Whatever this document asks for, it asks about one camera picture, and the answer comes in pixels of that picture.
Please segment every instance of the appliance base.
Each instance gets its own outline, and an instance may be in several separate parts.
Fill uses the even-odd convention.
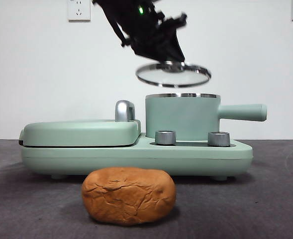
[[[252,159],[252,147],[231,140],[231,147],[212,147],[207,141],[179,141],[177,146],[155,145],[142,133],[130,146],[121,147],[22,147],[25,166],[39,174],[62,179],[67,175],[88,175],[106,167],[161,169],[170,175],[210,176],[226,180],[245,173]]]

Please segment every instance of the gray carpet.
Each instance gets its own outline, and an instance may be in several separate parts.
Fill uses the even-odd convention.
[[[247,173],[227,182],[174,177],[177,201],[164,219],[133,227],[92,220],[85,177],[54,181],[21,163],[16,140],[0,140],[0,239],[293,239],[293,140],[243,140],[254,148]]]

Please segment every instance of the saucepan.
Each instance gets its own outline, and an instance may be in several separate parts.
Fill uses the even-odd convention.
[[[219,131],[220,119],[265,121],[264,104],[220,105],[220,96],[198,93],[171,93],[146,96],[146,136],[173,130],[177,140],[207,140]]]

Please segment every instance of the glass lid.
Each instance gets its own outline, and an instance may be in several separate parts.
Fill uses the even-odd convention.
[[[163,62],[142,66],[135,74],[144,83],[174,88],[199,86],[207,83],[211,78],[211,73],[206,68],[184,62]]]

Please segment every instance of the green light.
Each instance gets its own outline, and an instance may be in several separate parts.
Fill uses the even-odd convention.
[[[139,10],[139,12],[140,12],[141,15],[144,14],[144,10],[143,10],[143,8],[141,6],[138,7],[138,10]]]

